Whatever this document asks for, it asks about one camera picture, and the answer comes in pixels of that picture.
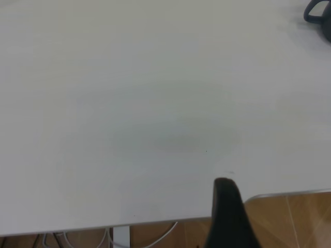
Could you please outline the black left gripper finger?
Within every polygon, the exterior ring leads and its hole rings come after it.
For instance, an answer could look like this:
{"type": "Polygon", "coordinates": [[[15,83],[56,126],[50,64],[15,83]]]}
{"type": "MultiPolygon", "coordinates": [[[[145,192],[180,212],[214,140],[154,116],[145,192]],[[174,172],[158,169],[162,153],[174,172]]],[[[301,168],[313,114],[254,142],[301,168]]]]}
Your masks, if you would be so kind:
{"type": "Polygon", "coordinates": [[[236,183],[214,181],[212,221],[205,247],[261,247],[250,224],[236,183]]]}

